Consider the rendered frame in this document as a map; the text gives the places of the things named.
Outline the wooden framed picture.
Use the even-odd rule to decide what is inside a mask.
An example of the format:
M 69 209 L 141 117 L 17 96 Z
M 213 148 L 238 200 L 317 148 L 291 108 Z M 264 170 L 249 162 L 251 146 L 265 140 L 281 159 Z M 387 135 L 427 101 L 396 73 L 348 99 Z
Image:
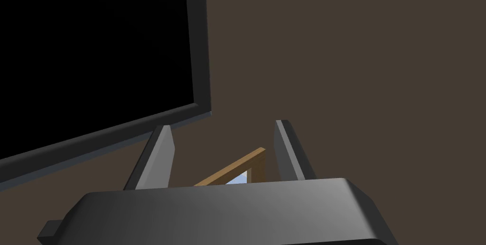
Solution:
M 249 183 L 266 182 L 265 162 L 266 153 L 264 148 L 256 150 L 243 156 L 241 159 L 231 163 L 218 172 L 208 176 L 206 179 L 197 183 L 195 186 L 224 185 L 247 172 Z

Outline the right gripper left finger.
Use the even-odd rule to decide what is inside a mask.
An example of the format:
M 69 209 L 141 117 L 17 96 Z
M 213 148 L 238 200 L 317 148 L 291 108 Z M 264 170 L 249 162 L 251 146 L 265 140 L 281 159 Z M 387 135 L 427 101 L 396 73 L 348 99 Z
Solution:
M 151 133 L 124 190 L 167 188 L 175 154 L 171 127 L 160 125 Z

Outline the black flat screen television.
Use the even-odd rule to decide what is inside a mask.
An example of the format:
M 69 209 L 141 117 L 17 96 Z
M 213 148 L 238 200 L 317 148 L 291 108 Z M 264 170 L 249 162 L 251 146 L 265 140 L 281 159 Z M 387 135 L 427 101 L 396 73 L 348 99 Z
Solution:
M 210 112 L 206 0 L 0 0 L 0 191 Z

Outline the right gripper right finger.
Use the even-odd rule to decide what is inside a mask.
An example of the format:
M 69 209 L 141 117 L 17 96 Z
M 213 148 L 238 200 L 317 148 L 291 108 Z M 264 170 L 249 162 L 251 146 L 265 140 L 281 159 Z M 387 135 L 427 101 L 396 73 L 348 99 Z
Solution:
M 317 179 L 308 157 L 288 120 L 277 120 L 274 150 L 282 181 Z

